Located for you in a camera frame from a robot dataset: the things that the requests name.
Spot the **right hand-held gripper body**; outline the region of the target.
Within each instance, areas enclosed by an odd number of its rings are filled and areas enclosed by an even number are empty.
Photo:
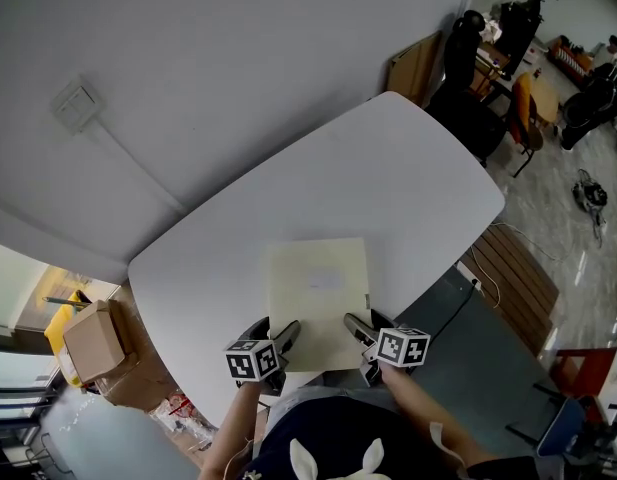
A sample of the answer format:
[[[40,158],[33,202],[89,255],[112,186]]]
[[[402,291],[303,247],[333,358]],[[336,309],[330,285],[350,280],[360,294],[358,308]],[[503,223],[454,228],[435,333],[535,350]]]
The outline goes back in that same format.
[[[431,336],[415,328],[382,328],[362,353],[360,368],[369,387],[381,383],[380,365],[388,364],[408,373],[424,364]]]

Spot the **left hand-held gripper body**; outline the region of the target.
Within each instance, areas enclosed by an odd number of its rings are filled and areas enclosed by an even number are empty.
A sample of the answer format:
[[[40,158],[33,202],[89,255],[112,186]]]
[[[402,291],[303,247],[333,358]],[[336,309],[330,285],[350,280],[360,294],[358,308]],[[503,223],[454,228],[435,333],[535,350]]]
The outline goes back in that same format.
[[[261,383],[264,395],[280,397],[286,380],[288,361],[283,354],[288,339],[271,339],[267,332],[244,334],[223,350],[230,377],[241,387]]]

